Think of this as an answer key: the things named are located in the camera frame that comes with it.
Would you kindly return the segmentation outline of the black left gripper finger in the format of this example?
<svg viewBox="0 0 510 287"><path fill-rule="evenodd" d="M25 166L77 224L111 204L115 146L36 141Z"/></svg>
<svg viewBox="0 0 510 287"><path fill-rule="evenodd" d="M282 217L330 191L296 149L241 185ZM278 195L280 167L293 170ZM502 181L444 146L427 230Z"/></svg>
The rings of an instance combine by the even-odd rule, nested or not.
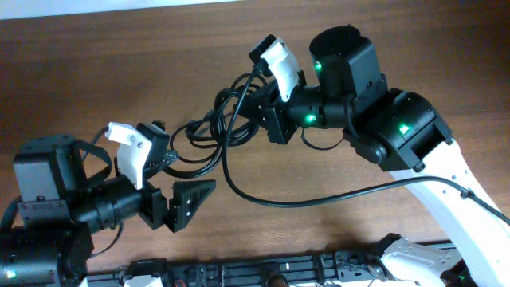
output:
<svg viewBox="0 0 510 287"><path fill-rule="evenodd" d="M172 186L173 198L169 201L169 229L177 233L186 228L215 188L214 179L175 182Z"/></svg>
<svg viewBox="0 0 510 287"><path fill-rule="evenodd" d="M148 163L143 169L143 177L149 179L179 159L179 153L176 150L167 150L160 161L157 163Z"/></svg>

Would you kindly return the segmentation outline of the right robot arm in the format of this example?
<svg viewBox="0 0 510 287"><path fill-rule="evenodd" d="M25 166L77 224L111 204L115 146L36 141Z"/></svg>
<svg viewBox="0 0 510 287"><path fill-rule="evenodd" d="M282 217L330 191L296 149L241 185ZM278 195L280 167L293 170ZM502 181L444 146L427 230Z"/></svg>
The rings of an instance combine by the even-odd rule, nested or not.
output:
<svg viewBox="0 0 510 287"><path fill-rule="evenodd" d="M509 220L470 171L453 132L423 96L389 88L375 46L354 26L317 35L309 51L318 85L284 41L269 35L249 54L269 83L245 99L241 116L286 144L298 128L340 128L357 155L393 176L430 212L456 254L387 243L375 271L419 285L506 286Z"/></svg>

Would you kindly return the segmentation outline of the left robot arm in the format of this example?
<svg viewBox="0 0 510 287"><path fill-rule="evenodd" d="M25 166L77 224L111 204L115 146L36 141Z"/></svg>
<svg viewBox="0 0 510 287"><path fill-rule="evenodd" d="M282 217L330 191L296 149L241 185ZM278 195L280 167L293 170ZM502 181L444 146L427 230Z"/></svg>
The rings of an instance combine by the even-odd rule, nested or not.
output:
<svg viewBox="0 0 510 287"><path fill-rule="evenodd" d="M111 158L101 147L70 135L31 140L14 157L20 196L1 221L3 286L85 286L92 235L124 228L140 216L153 230L184 229L215 189L214 180L176 182L172 199L146 177L171 163L130 163Z"/></svg>

